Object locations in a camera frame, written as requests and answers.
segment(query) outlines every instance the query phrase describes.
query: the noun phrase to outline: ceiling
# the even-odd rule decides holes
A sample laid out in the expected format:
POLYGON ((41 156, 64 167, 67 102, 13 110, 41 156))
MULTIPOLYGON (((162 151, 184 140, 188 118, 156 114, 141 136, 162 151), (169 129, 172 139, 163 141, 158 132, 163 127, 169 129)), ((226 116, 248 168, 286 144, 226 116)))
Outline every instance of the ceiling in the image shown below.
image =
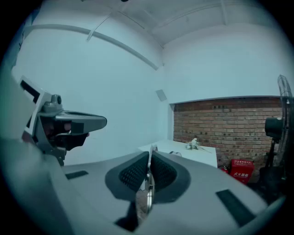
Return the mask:
POLYGON ((233 23, 276 27, 255 0, 89 0, 126 15, 162 46, 193 31, 233 23))

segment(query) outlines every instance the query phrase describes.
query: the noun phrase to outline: white table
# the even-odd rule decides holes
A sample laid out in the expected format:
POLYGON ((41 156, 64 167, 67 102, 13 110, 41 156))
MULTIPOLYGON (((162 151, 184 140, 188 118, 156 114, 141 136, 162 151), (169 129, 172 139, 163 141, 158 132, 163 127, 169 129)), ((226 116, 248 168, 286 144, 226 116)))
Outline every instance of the white table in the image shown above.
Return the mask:
POLYGON ((197 162, 202 162, 217 168, 216 152, 215 152, 215 148, 213 147, 202 146, 204 149, 206 149, 209 152, 205 150, 196 150, 196 149, 188 150, 185 148, 186 146, 185 143, 176 142, 172 140, 161 140, 149 145, 139 147, 138 149, 141 151, 149 152, 152 145, 157 145, 159 152, 166 152, 166 153, 170 153, 172 151, 179 152, 184 158, 194 160, 197 162))

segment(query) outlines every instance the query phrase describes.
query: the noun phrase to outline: finger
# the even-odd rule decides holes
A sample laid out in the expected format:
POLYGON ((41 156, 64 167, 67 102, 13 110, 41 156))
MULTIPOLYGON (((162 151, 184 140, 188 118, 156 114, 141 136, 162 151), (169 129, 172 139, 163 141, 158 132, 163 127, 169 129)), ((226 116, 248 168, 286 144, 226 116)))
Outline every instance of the finger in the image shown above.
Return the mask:
POLYGON ((72 125, 71 125, 70 123, 65 123, 65 124, 64 124, 64 129, 65 129, 66 131, 69 131, 69 130, 71 129, 71 127, 72 127, 72 125))

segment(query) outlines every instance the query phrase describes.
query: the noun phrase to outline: fire extinguisher box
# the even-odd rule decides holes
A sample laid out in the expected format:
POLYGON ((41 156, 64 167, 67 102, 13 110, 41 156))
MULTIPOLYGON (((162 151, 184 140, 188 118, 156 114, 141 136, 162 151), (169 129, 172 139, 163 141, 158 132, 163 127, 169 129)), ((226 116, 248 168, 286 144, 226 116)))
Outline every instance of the fire extinguisher box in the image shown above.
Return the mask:
POLYGON ((246 185, 248 183, 253 170, 254 165, 252 161, 232 159, 230 175, 243 184, 246 185))

